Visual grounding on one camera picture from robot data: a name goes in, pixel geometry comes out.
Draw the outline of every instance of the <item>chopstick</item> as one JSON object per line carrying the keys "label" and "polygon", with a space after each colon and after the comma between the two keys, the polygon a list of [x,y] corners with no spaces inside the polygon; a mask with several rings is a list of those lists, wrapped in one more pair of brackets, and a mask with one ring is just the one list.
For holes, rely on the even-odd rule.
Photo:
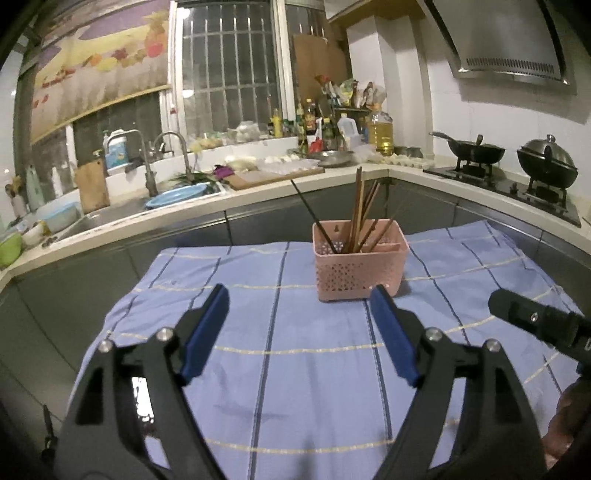
{"label": "chopstick", "polygon": [[359,222],[361,221],[361,207],[363,199],[363,180],[362,169],[359,167],[355,174],[355,203],[353,204],[353,217],[351,219],[351,227],[349,230],[349,238],[343,247],[343,253],[353,253],[357,242],[357,230],[359,229]]}
{"label": "chopstick", "polygon": [[337,252],[335,246],[333,245],[333,242],[330,240],[330,237],[329,237],[328,233],[326,233],[326,230],[324,230],[324,227],[320,223],[320,220],[318,220],[318,217],[316,216],[316,214],[314,213],[314,211],[312,210],[312,208],[310,207],[310,205],[308,205],[308,202],[306,201],[306,199],[302,195],[302,192],[300,192],[300,189],[297,187],[296,183],[293,180],[290,180],[290,182],[294,186],[297,194],[300,196],[301,201],[304,202],[304,205],[306,206],[306,208],[307,208],[308,212],[310,213],[311,217],[314,219],[314,223],[318,227],[318,230],[320,230],[320,233],[322,233],[322,236],[324,237],[324,240],[326,240],[326,242],[330,245],[330,249],[333,251],[333,253],[335,255],[338,255],[339,253]]}
{"label": "chopstick", "polygon": [[390,220],[388,220],[388,223],[386,223],[386,225],[384,226],[384,229],[381,231],[381,233],[375,238],[375,240],[369,246],[367,253],[371,253],[374,250],[376,245],[379,243],[379,241],[382,239],[382,237],[386,234],[386,232],[388,231],[388,229],[390,228],[390,226],[393,223],[394,223],[394,217],[392,217]]}
{"label": "chopstick", "polygon": [[365,242],[368,240],[369,236],[371,235],[371,232],[373,232],[376,228],[376,225],[379,222],[379,218],[376,218],[372,224],[371,227],[369,227],[368,232],[365,234],[365,236],[363,237],[363,240],[360,241],[359,245],[357,245],[357,247],[355,248],[355,251],[353,253],[358,254],[359,252],[361,252],[361,249],[363,248],[363,246],[365,245]]}
{"label": "chopstick", "polygon": [[368,192],[368,196],[363,204],[363,215],[361,217],[361,225],[365,225],[365,221],[369,214],[369,209],[371,208],[379,189],[380,183],[376,180],[374,184],[371,186]]}

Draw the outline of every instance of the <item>window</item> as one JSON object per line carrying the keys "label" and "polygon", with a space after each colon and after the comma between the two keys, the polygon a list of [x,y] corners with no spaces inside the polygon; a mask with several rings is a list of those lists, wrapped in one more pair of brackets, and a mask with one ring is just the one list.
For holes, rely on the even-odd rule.
{"label": "window", "polygon": [[60,128],[50,133],[31,147],[31,163],[37,171],[41,191],[46,202],[55,199],[53,184],[51,183],[53,167],[57,169],[60,176],[64,193],[68,193],[74,189],[67,160],[68,149],[65,128]]}
{"label": "window", "polygon": [[265,131],[278,107],[270,4],[225,2],[188,10],[183,24],[188,135],[224,132],[246,120]]}
{"label": "window", "polygon": [[322,10],[302,7],[300,5],[286,5],[287,31],[291,34],[314,35],[326,37],[326,14]]}
{"label": "window", "polygon": [[[73,124],[74,144],[78,165],[91,161],[93,152],[103,148],[103,131],[137,129],[144,135],[146,147],[162,133],[159,93],[148,93],[98,110]],[[129,158],[140,156],[141,141],[138,135],[127,138]]]}

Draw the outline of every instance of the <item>white countertop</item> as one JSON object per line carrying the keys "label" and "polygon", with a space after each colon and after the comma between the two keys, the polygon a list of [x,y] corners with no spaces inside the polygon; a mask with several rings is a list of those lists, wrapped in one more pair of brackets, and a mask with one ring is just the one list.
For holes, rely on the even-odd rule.
{"label": "white countertop", "polygon": [[[335,168],[327,170],[323,174],[297,179],[296,182],[302,192],[354,183],[356,169],[357,167]],[[517,200],[458,181],[423,173],[419,168],[363,165],[364,180],[387,177],[439,190],[506,213],[545,230],[591,255],[591,226],[585,221],[582,222],[582,228],[577,228]],[[0,291],[14,277],[81,252],[198,216],[287,197],[294,195],[294,193],[293,186],[289,181],[281,181],[239,192],[229,192],[224,196],[187,200],[102,225],[96,229],[56,242],[45,249],[41,246],[35,247],[24,252],[15,263],[0,272]],[[574,201],[579,208],[580,216],[586,215],[589,210],[589,203],[581,200],[577,202],[576,199]]]}

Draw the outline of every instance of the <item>pink plastic basket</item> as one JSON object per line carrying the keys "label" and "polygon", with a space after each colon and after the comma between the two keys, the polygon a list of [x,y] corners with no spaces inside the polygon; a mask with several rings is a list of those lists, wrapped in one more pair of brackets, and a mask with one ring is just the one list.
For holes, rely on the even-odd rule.
{"label": "pink plastic basket", "polygon": [[[363,239],[372,223],[373,220],[365,221],[359,239]],[[387,223],[388,220],[379,220],[365,245],[371,245]],[[349,236],[350,220],[321,224],[340,252]],[[384,285],[390,295],[396,295],[408,254],[408,243],[396,222],[392,223],[371,253],[365,253],[367,247],[364,247],[358,254],[333,254],[315,224],[312,227],[312,241],[319,300],[367,299],[372,287],[378,284]]]}

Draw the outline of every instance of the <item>faucet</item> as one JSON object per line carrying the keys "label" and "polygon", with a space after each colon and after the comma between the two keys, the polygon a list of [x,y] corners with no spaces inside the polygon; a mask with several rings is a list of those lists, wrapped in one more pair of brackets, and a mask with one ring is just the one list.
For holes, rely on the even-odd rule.
{"label": "faucet", "polygon": [[144,140],[144,136],[142,135],[142,132],[140,132],[137,129],[133,129],[133,130],[127,130],[127,131],[120,133],[120,134],[111,135],[109,137],[109,139],[107,140],[107,149],[109,148],[109,144],[115,138],[127,137],[128,134],[138,134],[139,135],[139,139],[142,142],[142,160],[144,162],[144,165],[146,166],[146,188],[148,189],[148,192],[150,193],[151,197],[156,197],[156,195],[158,195],[158,189],[156,188],[156,178],[154,176],[154,172],[152,171],[152,168],[150,167],[150,162],[148,161],[148,159],[146,157],[146,142]]}
{"label": "faucet", "polygon": [[183,150],[183,157],[185,159],[185,171],[187,173],[187,179],[189,180],[190,183],[194,183],[195,182],[195,175],[193,175],[191,165],[189,165],[189,154],[187,152],[187,142],[185,141],[185,139],[183,138],[183,136],[180,133],[173,132],[173,131],[162,132],[158,137],[156,137],[156,140],[154,140],[154,149],[158,150],[158,142],[162,141],[162,139],[166,135],[172,135],[174,137],[177,137],[180,140],[181,149]]}

